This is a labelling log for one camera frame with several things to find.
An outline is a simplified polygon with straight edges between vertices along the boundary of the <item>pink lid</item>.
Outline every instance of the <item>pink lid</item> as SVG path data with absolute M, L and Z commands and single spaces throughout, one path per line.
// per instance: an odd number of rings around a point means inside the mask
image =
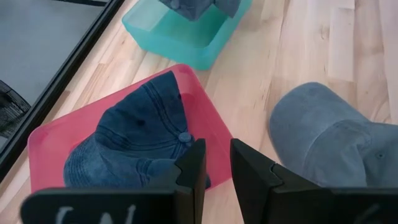
M 211 187 L 231 178 L 231 133 L 193 70 L 187 65 L 174 65 L 34 130 L 28 140 L 32 192 L 49 187 L 63 187 L 63 165 L 69 153 L 94 132 L 105 110 L 143 83 L 169 70 L 174 72 L 180 89 L 188 130 L 195 139 L 206 139 L 206 168 Z

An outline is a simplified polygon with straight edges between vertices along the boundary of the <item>teal plastic bin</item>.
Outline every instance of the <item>teal plastic bin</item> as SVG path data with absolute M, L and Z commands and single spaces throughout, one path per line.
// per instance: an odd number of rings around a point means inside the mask
M 138 45 L 197 70 L 209 69 L 252 0 L 241 0 L 233 18 L 214 5 L 191 22 L 158 0 L 140 0 L 122 22 Z

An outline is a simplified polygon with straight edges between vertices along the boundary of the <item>denim cap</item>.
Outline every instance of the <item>denim cap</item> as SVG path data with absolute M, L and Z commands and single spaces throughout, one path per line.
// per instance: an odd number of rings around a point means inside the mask
M 214 4 L 229 17 L 234 17 L 241 0 L 160 0 L 170 9 L 190 21 L 196 21 Z
M 322 187 L 398 187 L 398 126 L 370 122 L 324 85 L 287 93 L 269 133 L 286 168 Z
M 193 142 L 177 81 L 167 72 L 104 112 L 95 132 L 69 155 L 65 185 L 139 189 L 164 173 Z

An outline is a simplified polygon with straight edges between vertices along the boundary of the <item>gray cap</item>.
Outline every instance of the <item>gray cap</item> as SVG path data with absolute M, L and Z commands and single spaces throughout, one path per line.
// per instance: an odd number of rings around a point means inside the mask
M 287 93 L 269 121 L 286 168 L 323 187 L 398 187 L 398 126 L 373 123 L 319 83 Z
M 170 9 L 190 21 L 196 21 L 214 4 L 229 17 L 234 17 L 241 0 L 160 0 Z

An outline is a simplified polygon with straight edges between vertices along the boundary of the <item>denim fabric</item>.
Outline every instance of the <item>denim fabric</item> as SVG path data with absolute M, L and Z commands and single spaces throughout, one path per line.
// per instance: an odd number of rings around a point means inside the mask
M 181 16 L 190 21 L 196 21 L 200 16 L 214 4 L 227 16 L 234 17 L 239 9 L 241 0 L 160 0 L 161 3 L 173 9 Z
M 398 187 L 398 126 L 373 123 L 319 83 L 287 93 L 269 120 L 286 168 L 324 187 Z
M 193 142 L 174 74 L 165 73 L 105 111 L 95 132 L 69 155 L 65 185 L 141 188 Z

